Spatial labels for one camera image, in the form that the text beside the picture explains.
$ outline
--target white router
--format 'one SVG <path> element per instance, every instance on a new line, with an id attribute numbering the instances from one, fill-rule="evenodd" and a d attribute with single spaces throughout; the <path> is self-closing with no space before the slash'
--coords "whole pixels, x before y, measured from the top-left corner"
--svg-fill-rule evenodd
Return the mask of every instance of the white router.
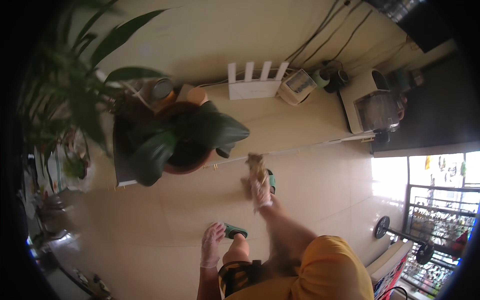
<path id="1" fill-rule="evenodd" d="M 230 100 L 275 97 L 289 62 L 281 63 L 275 78 L 268 78 L 272 62 L 264 61 L 260 79 L 252 79 L 254 65 L 253 61 L 247 62 L 245 64 L 245 78 L 237 80 L 237 64 L 235 62 L 228 64 L 228 95 Z"/>

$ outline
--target plant pot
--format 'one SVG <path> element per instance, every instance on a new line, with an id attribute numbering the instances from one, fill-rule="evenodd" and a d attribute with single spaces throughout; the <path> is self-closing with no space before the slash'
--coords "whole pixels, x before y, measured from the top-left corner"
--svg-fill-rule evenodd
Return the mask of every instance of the plant pot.
<path id="1" fill-rule="evenodd" d="M 199 106 L 191 102 L 174 102 L 164 107 L 155 116 L 160 121 L 169 121 L 180 114 L 195 112 Z M 193 140 L 178 141 L 172 157 L 165 164 L 164 171 L 170 174 L 188 174 L 201 168 L 212 154 L 209 149 Z"/>

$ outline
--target beige wall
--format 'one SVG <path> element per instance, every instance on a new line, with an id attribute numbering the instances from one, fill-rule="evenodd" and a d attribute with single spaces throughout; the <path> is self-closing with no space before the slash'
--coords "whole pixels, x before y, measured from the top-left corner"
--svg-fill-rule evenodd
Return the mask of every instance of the beige wall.
<path id="1" fill-rule="evenodd" d="M 138 65 L 154 68 L 173 76 L 177 82 L 208 83 L 224 79 L 227 64 L 237 62 L 238 70 L 246 61 L 255 61 L 261 68 L 264 60 L 273 67 L 301 45 L 318 27 L 333 0 L 120 0 L 122 15 L 105 15 L 93 29 L 104 36 L 113 26 L 135 16 L 163 8 L 164 12 L 137 33 L 121 48 L 100 63 L 108 73 L 118 67 Z M 299 57 L 294 66 L 308 57 L 343 20 L 353 1 Z M 336 35 L 305 66 L 332 58 L 343 46 L 353 29 L 371 9 L 363 3 L 340 28 Z M 92 13 L 81 12 L 74 17 L 72 36 L 80 30 Z M 419 67 L 455 49 L 450 42 L 440 50 L 422 54 L 403 47 L 406 34 L 385 16 L 374 11 L 356 32 L 352 41 L 338 57 L 350 75 L 380 65 L 389 71 L 401 65 Z"/>

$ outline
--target black mug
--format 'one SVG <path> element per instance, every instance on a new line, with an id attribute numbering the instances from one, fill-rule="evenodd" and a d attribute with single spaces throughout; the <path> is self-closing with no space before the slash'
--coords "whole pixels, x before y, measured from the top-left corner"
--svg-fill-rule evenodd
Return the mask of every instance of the black mug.
<path id="1" fill-rule="evenodd" d="M 334 93 L 348 83 L 348 75 L 343 70 L 338 70 L 330 76 L 330 82 L 324 87 L 328 93 Z"/>

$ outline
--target green slipper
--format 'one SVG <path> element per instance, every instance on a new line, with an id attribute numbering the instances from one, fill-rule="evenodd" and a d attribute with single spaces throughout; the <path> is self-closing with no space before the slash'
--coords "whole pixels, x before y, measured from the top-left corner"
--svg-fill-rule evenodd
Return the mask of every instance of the green slipper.
<path id="1" fill-rule="evenodd" d="M 237 233 L 241 233 L 245 238 L 247 238 L 248 232 L 245 229 L 238 228 L 227 223 L 223 223 L 223 225 L 225 225 L 225 237 L 227 239 L 233 240 L 233 237 Z"/>
<path id="2" fill-rule="evenodd" d="M 272 171 L 270 171 L 269 169 L 267 169 L 267 172 L 268 172 L 268 178 L 270 180 L 270 186 L 273 188 L 273 195 L 275 195 L 275 191 L 276 191 L 276 185 L 275 185 L 275 176 L 273 175 Z"/>

